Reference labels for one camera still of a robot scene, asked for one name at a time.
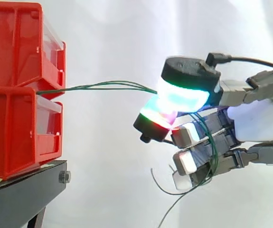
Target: black cap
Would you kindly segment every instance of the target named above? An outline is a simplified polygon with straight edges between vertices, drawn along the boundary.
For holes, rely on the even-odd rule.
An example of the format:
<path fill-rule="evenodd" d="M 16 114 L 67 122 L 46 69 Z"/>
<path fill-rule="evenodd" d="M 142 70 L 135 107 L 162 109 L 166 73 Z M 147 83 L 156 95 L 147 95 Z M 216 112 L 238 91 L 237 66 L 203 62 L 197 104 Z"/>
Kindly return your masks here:
<path fill-rule="evenodd" d="M 212 92 L 219 82 L 220 72 L 197 58 L 169 57 L 161 77 L 168 83 L 186 88 Z"/>
<path fill-rule="evenodd" d="M 141 140 L 144 143 L 149 143 L 151 139 L 162 142 L 169 132 L 169 129 L 158 125 L 142 114 L 138 115 L 133 126 L 142 133 Z"/>

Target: white wall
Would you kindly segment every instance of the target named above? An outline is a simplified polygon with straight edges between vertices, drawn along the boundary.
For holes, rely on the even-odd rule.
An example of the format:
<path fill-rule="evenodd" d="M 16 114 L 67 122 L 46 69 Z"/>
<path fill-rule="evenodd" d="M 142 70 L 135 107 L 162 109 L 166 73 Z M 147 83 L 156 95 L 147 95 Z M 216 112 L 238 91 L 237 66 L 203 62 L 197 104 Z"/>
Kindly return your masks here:
<path fill-rule="evenodd" d="M 273 62 L 273 0 L 41 0 L 67 43 L 67 86 L 110 79 L 152 88 L 166 56 L 210 51 Z M 245 79 L 261 66 L 221 66 Z M 132 124 L 142 92 L 67 92 L 64 159 L 72 182 L 46 210 L 44 228 L 155 228 L 176 197 L 170 145 L 142 143 Z M 213 179 L 183 200 L 164 228 L 273 227 L 273 166 L 250 165 Z"/>

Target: green light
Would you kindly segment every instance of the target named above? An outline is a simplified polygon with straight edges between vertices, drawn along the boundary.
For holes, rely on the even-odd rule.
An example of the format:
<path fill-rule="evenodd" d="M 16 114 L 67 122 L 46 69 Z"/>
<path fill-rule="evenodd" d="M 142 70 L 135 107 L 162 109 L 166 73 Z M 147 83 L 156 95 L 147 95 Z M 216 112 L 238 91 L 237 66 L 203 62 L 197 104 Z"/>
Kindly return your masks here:
<path fill-rule="evenodd" d="M 153 96 L 147 102 L 147 104 L 141 109 L 140 113 L 156 124 L 167 129 L 171 129 L 171 126 L 178 115 L 177 112 L 170 110 L 157 95 Z"/>
<path fill-rule="evenodd" d="M 158 95 L 172 110 L 193 113 L 204 106 L 208 100 L 209 92 L 177 87 L 160 79 Z"/>

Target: red plastic drawer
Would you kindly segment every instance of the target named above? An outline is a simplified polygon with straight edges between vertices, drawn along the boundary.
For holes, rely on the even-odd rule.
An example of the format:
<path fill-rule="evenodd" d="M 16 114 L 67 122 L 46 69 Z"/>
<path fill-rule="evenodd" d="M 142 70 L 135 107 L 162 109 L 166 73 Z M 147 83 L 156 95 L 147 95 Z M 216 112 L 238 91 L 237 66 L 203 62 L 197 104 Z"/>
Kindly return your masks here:
<path fill-rule="evenodd" d="M 40 4 L 0 2 L 0 86 L 64 88 L 65 53 L 65 44 L 44 18 Z"/>
<path fill-rule="evenodd" d="M 0 87 L 0 178 L 61 156 L 62 110 L 32 88 Z"/>

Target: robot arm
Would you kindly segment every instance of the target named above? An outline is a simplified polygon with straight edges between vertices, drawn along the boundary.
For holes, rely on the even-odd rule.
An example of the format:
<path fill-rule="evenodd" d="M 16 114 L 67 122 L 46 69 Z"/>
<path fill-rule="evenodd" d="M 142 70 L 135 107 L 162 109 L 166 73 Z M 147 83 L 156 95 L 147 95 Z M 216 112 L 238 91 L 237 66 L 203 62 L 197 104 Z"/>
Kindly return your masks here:
<path fill-rule="evenodd" d="M 273 71 L 263 71 L 239 82 L 220 80 L 220 72 L 215 70 L 217 64 L 241 59 L 245 58 L 213 53 L 206 61 L 168 58 L 161 75 L 162 86 L 150 101 L 155 104 L 154 110 L 145 108 L 134 123 L 146 143 L 151 139 L 162 142 L 171 131 L 173 143 L 180 149 L 173 156 L 177 173 L 189 175 L 193 185 L 199 184 L 211 170 L 212 147 L 196 121 L 171 127 L 178 112 L 226 106 L 205 116 L 218 153 L 218 167 L 210 175 L 244 168 L 249 162 L 273 164 Z M 155 121 L 151 118 L 154 113 L 159 116 Z M 248 150 L 238 148 L 243 142 L 258 144 Z"/>

